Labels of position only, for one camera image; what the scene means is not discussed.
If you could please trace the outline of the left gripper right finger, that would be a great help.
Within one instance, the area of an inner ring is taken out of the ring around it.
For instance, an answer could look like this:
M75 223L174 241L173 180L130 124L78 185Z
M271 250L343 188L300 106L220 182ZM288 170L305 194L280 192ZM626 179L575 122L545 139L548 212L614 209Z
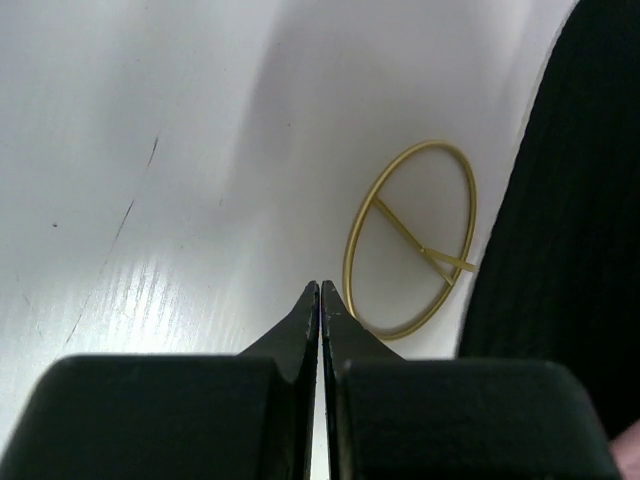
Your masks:
M320 294L334 479L617 479L578 380L545 361L407 360Z

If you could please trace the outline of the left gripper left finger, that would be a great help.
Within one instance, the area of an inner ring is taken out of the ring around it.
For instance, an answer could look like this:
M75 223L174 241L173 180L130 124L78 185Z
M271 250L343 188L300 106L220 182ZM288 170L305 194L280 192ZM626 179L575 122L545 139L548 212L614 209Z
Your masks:
M76 355L37 382L5 479L306 479L319 287L236 355Z

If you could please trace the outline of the black smiley bucket hat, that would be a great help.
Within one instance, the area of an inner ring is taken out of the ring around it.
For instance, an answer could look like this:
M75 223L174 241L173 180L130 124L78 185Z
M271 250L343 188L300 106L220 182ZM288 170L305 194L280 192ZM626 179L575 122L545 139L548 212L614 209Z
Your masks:
M581 1L547 63L458 353L539 359L639 417L639 5Z

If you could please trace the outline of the pink bucket hat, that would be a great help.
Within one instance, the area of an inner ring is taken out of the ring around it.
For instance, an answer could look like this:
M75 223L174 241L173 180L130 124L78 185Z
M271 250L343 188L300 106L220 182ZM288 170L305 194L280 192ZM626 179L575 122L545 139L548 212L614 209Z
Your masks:
M640 421L611 442L611 452L623 479L640 479Z

